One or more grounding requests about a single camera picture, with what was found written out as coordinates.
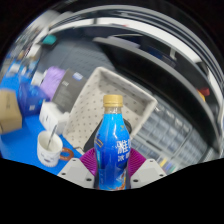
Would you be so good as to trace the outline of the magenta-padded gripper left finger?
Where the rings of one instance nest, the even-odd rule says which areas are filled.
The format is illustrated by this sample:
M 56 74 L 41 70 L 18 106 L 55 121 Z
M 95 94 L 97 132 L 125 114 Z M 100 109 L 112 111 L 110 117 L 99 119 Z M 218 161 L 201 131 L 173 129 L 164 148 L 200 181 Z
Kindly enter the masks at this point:
M 97 169 L 95 150 L 90 149 L 80 158 L 70 159 L 58 176 L 81 187 L 93 189 Z

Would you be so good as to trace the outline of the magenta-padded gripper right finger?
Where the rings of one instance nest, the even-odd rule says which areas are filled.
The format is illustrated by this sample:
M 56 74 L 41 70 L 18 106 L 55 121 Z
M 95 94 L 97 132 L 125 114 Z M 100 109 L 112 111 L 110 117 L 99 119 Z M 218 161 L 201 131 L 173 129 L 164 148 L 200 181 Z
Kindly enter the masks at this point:
M 154 159 L 146 159 L 135 149 L 131 149 L 128 160 L 128 180 L 131 189 L 140 188 L 166 176 Z

